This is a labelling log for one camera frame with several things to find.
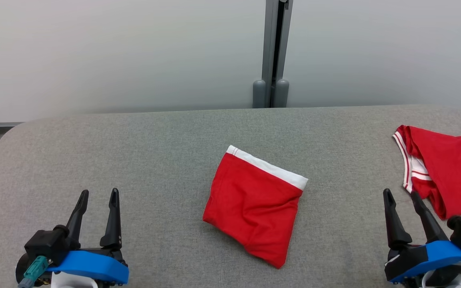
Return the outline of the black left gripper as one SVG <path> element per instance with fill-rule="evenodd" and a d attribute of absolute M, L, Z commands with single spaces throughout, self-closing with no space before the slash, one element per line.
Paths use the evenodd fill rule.
<path fill-rule="evenodd" d="M 82 217 L 88 205 L 89 191 L 84 190 L 80 194 L 78 201 L 73 209 L 66 227 L 69 230 L 69 238 L 72 241 L 79 241 L 79 234 L 82 227 Z M 81 248 L 89 253 L 111 257 L 120 263 L 126 263 L 123 259 L 122 251 L 122 231 L 120 217 L 120 197 L 119 190 L 113 188 L 108 203 L 109 214 L 106 224 L 105 234 L 100 239 L 101 248 Z"/>

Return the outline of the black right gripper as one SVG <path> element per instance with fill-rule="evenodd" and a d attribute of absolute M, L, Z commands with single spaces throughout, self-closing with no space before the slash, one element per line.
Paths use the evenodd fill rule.
<path fill-rule="evenodd" d="M 411 192 L 411 199 L 423 225 L 426 243 L 449 241 L 441 226 L 424 204 L 417 191 Z M 410 245 L 411 235 L 405 231 L 399 219 L 396 202 L 389 188 L 383 190 L 387 242 L 391 249 L 385 263 L 386 279 L 390 283 L 417 283 L 429 271 L 427 245 Z"/>

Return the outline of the red jersey with white sleeves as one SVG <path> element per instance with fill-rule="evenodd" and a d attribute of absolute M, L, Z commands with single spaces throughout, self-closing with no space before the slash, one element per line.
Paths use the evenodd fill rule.
<path fill-rule="evenodd" d="M 402 125 L 393 139 L 403 159 L 403 188 L 428 199 L 442 220 L 461 215 L 461 136 Z"/>

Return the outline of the red garment with white bands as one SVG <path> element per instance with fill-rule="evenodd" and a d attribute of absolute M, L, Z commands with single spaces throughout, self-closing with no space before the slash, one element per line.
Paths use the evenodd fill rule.
<path fill-rule="evenodd" d="M 280 269 L 307 182 L 230 145 L 216 169 L 202 219 Z"/>

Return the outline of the grey cylindrical post cap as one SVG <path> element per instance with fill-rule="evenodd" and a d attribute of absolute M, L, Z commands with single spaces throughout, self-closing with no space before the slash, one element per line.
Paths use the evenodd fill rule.
<path fill-rule="evenodd" d="M 287 107 L 287 99 L 289 96 L 289 81 L 280 79 L 277 80 L 274 88 L 274 98 L 272 106 L 274 108 Z"/>
<path fill-rule="evenodd" d="M 253 83 L 253 109 L 263 109 L 267 104 L 267 83 L 257 80 Z"/>

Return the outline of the grey metal partition post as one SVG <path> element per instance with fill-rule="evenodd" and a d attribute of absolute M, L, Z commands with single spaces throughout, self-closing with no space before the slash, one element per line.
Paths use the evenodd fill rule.
<path fill-rule="evenodd" d="M 266 1 L 261 74 L 267 83 L 266 108 L 273 108 L 275 83 L 284 79 L 292 10 L 293 0 Z"/>

